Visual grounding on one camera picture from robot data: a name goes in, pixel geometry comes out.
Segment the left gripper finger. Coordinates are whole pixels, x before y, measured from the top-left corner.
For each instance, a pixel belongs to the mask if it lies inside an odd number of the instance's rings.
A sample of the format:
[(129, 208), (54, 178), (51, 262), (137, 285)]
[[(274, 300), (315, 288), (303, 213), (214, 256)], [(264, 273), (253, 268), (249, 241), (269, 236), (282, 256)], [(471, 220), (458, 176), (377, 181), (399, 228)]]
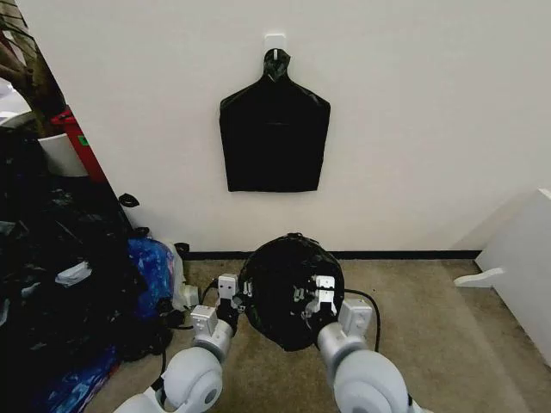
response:
[(252, 298), (252, 282), (237, 280), (235, 293), (232, 296), (232, 307), (237, 311), (246, 311), (252, 303)]

